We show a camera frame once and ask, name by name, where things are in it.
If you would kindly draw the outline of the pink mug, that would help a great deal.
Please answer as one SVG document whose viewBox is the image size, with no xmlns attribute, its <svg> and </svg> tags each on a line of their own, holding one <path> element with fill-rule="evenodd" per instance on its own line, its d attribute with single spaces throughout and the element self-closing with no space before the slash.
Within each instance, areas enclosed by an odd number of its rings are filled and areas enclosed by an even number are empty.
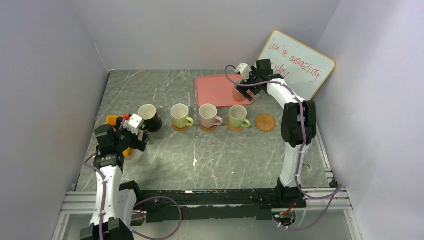
<svg viewBox="0 0 424 240">
<path fill-rule="evenodd" d="M 223 123 L 223 118 L 218 116 L 218 110 L 213 104 L 203 104 L 199 108 L 199 115 L 200 125 L 207 129 L 221 126 Z"/>
<path fill-rule="evenodd" d="M 236 84 L 233 85 L 233 88 L 232 88 L 232 97 L 233 97 L 233 100 L 235 102 L 240 103 L 240 102 L 243 102 L 246 98 L 245 98 L 245 96 L 241 92 L 239 92 L 237 90 L 237 86 L 238 85 L 236 85 Z"/>
</svg>

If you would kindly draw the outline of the black mug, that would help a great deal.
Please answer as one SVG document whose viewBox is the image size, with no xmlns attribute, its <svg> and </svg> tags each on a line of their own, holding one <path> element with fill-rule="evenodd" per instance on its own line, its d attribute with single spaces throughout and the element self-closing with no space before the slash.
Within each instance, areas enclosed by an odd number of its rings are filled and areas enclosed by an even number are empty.
<svg viewBox="0 0 424 240">
<path fill-rule="evenodd" d="M 143 131 L 154 133 L 161 129 L 163 122 L 159 118 L 157 108 L 154 105 L 142 105 L 137 114 L 144 120 L 141 126 Z"/>
</svg>

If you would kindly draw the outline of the light wooden coaster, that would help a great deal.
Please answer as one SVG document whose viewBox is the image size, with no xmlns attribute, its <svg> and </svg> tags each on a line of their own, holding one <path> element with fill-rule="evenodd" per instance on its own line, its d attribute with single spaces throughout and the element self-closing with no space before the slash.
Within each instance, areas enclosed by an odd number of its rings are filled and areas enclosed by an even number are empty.
<svg viewBox="0 0 424 240">
<path fill-rule="evenodd" d="M 216 125 L 214 125 L 214 126 L 212 126 L 212 127 L 205 127 L 204 125 L 202 125 L 202 124 L 199 124 L 199 127 L 203 130 L 203 131 L 205 131 L 205 132 L 212 132 L 212 131 L 214 131 L 216 128 L 217 128 L 217 126 Z"/>
<path fill-rule="evenodd" d="M 179 132 L 185 131 L 185 130 L 187 130 L 189 128 L 189 126 L 185 126 L 185 127 L 181 127 L 181 128 L 180 127 L 177 127 L 174 122 L 172 122 L 171 125 L 172 125 L 172 127 L 173 127 L 174 130 L 179 131 Z"/>
</svg>

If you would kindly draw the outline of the green mug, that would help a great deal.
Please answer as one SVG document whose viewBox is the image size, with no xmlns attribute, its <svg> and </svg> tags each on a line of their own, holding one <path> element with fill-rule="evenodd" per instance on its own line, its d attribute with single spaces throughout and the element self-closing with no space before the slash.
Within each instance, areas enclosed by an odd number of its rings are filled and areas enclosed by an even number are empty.
<svg viewBox="0 0 424 240">
<path fill-rule="evenodd" d="M 249 128 L 251 122 L 247 119 L 248 111 L 242 105 L 234 105 L 229 110 L 229 125 L 233 128 Z"/>
<path fill-rule="evenodd" d="M 189 113 L 190 110 L 185 104 L 179 103 L 174 105 L 170 110 L 174 126 L 178 129 L 193 126 L 195 121 L 189 116 Z"/>
</svg>

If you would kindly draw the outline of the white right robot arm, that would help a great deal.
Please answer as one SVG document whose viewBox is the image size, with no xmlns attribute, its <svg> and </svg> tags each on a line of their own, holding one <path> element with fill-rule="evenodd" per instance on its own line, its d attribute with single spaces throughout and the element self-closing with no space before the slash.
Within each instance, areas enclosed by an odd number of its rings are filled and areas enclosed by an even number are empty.
<svg viewBox="0 0 424 240">
<path fill-rule="evenodd" d="M 279 180 L 285 188 L 299 187 L 305 155 L 317 135 L 316 104 L 295 93 L 284 77 L 274 72 L 270 59 L 258 60 L 253 66 L 240 63 L 233 70 L 242 77 L 236 90 L 246 99 L 251 101 L 251 94 L 264 91 L 282 107 L 280 132 L 285 142 L 285 157 Z"/>
</svg>

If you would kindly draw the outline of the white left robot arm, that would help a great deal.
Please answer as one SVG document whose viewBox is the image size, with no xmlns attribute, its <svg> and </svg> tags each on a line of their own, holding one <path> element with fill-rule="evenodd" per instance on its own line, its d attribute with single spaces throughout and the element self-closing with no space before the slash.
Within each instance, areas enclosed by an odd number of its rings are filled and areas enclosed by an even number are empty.
<svg viewBox="0 0 424 240">
<path fill-rule="evenodd" d="M 144 152 L 150 138 L 142 130 L 144 119 L 137 114 L 118 117 L 115 125 L 104 124 L 94 131 L 98 145 L 93 164 L 83 163 L 96 173 L 95 208 L 88 228 L 80 231 L 81 240 L 132 240 L 133 210 L 142 206 L 143 196 L 135 181 L 122 183 L 124 151 Z"/>
</svg>

